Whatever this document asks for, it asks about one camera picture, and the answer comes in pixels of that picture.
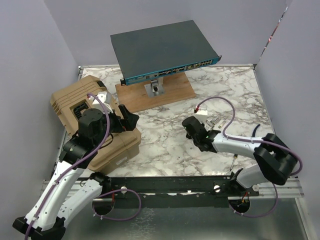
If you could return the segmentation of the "dark grey network switch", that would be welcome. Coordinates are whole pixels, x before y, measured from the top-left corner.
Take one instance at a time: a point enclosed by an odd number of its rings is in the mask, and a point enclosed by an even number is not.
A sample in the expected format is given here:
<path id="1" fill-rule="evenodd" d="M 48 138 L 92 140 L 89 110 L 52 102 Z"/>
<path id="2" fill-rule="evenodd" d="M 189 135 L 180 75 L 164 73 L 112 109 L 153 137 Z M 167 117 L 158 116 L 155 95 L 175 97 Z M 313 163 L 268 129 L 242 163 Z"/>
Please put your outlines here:
<path id="1" fill-rule="evenodd" d="M 110 39 L 123 86 L 215 65 L 222 58 L 193 20 L 117 33 Z"/>

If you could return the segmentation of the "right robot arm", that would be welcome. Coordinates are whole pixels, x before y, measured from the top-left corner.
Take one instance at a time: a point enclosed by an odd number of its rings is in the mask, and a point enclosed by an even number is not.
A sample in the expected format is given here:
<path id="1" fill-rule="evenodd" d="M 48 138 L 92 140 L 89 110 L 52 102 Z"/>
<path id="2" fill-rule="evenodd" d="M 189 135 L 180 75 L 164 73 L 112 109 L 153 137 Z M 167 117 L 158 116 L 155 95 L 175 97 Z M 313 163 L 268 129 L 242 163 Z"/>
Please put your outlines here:
<path id="1" fill-rule="evenodd" d="M 297 157 L 273 133 L 262 138 L 225 136 L 219 130 L 206 130 L 194 116 L 183 120 L 182 126 L 186 137 L 202 152 L 229 153 L 256 161 L 255 165 L 232 175 L 229 189 L 236 196 L 261 183 L 283 186 L 298 163 Z"/>

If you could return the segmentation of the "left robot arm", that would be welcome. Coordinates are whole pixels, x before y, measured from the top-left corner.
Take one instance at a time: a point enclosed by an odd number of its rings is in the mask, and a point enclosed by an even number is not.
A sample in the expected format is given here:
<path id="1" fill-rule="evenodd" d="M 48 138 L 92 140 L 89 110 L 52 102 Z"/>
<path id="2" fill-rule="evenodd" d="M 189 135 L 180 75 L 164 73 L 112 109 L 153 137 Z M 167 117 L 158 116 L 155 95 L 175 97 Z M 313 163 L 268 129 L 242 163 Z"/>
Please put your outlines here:
<path id="1" fill-rule="evenodd" d="M 73 196 L 67 197 L 72 186 L 102 149 L 111 133 L 133 131 L 139 116 L 119 105 L 121 116 L 86 109 L 78 120 L 78 130 L 60 153 L 56 169 L 43 194 L 26 216 L 18 217 L 12 226 L 26 240 L 60 240 L 73 218 L 94 198 L 106 197 L 110 182 L 102 173 L 91 176 Z"/>

